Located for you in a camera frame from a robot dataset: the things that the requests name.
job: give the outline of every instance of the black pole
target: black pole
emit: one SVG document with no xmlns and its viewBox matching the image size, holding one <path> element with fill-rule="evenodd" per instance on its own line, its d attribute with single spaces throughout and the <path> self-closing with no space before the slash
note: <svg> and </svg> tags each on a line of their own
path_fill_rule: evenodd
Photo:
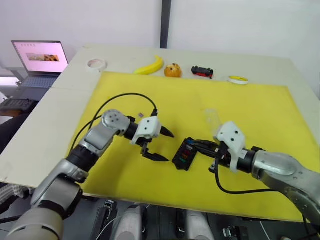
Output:
<svg viewBox="0 0 320 240">
<path fill-rule="evenodd" d="M 162 0 L 160 48 L 166 49 L 168 45 L 171 0 Z"/>
</svg>

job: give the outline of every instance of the floor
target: floor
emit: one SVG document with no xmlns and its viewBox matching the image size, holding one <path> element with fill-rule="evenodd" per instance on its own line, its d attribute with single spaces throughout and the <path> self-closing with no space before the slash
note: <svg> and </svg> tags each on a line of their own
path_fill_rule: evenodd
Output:
<svg viewBox="0 0 320 240">
<path fill-rule="evenodd" d="M 74 214 L 64 221 L 63 240 L 89 240 L 96 220 L 97 210 L 105 204 L 105 199 L 87 200 L 82 199 Z M 17 216 L 27 211 L 30 206 L 30 198 L 18 199 L 10 209 L 0 215 L 0 219 Z M 121 216 L 132 202 L 117 201 L 117 216 Z M 204 213 L 215 240 L 226 240 L 222 229 L 229 226 L 247 227 L 250 240 L 279 240 L 282 236 L 297 240 L 306 235 L 302 223 L 262 221 L 257 219 L 243 219 L 236 216 Z M 148 207 L 148 234 L 146 240 L 176 239 L 175 235 L 176 209 L 150 205 Z M 116 229 L 119 219 L 114 221 L 112 229 Z M 0 224 L 0 240 L 3 240 L 14 222 Z"/>
</svg>

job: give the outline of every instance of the toy car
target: toy car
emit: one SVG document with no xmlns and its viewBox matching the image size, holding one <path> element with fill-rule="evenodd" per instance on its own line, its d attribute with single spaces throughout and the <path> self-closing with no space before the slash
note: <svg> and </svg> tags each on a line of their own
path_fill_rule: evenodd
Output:
<svg viewBox="0 0 320 240">
<path fill-rule="evenodd" d="M 214 74 L 214 71 L 211 68 L 204 68 L 204 67 L 198 67 L 198 66 L 193 66 L 191 68 L 191 72 L 194 75 L 198 75 L 201 77 L 209 77 L 212 79 L 212 76 Z"/>
</svg>

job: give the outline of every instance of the white wall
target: white wall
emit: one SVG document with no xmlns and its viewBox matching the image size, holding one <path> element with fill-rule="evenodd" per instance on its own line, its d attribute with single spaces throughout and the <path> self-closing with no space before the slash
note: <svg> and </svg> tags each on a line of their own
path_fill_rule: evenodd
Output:
<svg viewBox="0 0 320 240">
<path fill-rule="evenodd" d="M 160 45 L 161 0 L 0 0 L 0 67 L 22 67 L 11 40 Z"/>
<path fill-rule="evenodd" d="M 319 0 L 173 0 L 168 48 L 290 58 L 320 98 Z"/>
</svg>

